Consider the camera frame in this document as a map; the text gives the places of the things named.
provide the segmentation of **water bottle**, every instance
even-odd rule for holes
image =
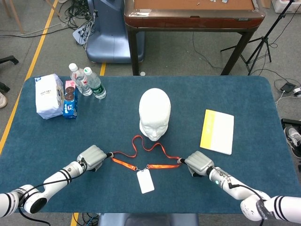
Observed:
[[[75,81],[75,84],[82,95],[89,96],[92,94],[87,81],[87,77],[83,69],[78,69],[75,63],[69,64],[69,69],[71,71],[70,78]]]
[[[104,99],[107,95],[105,88],[100,81],[100,78],[97,74],[92,72],[91,68],[85,67],[84,73],[87,76],[89,87],[91,88],[94,96],[98,99]]]

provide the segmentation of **green bottle label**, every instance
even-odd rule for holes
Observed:
[[[100,84],[99,87],[91,88],[91,90],[94,94],[99,95],[104,91],[104,87],[102,86],[102,84]]]

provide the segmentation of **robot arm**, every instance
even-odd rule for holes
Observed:
[[[288,196],[270,198],[264,192],[251,189],[221,168],[215,167],[213,161],[199,151],[190,155],[184,162],[188,165],[192,176],[208,176],[209,180],[233,198],[243,200],[240,207],[248,219],[252,221],[278,219],[301,224],[301,198]]]
[[[77,157],[77,161],[71,162],[47,178],[43,183],[44,192],[40,192],[32,185],[24,185],[10,193],[0,194],[0,218],[14,213],[18,207],[23,207],[28,213],[37,213],[72,179],[81,176],[87,170],[96,171],[101,167],[104,159],[111,155],[92,145]]]

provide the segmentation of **white mannequin head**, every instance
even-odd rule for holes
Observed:
[[[147,90],[139,103],[140,131],[151,141],[159,140],[168,128],[170,110],[170,100],[163,90]]]

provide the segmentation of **blue table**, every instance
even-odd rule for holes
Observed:
[[[166,134],[159,140],[170,155],[186,158],[196,150],[216,166],[254,189],[275,195],[300,196],[300,185],[287,149],[270,85],[261,77],[103,77],[107,97],[79,97],[78,118],[42,119],[36,114],[34,79],[24,84],[2,155],[0,193],[25,184],[37,185],[76,160],[92,144],[105,152],[133,153],[131,140],[140,134],[138,105],[147,89],[163,89],[172,110]],[[205,109],[232,114],[232,155],[199,148]],[[146,152],[128,163],[174,164],[161,150]],[[234,200],[207,178],[193,178],[185,165],[151,169],[155,190],[141,194],[135,172],[106,160],[97,172],[73,180],[42,209],[44,212],[240,213]]]

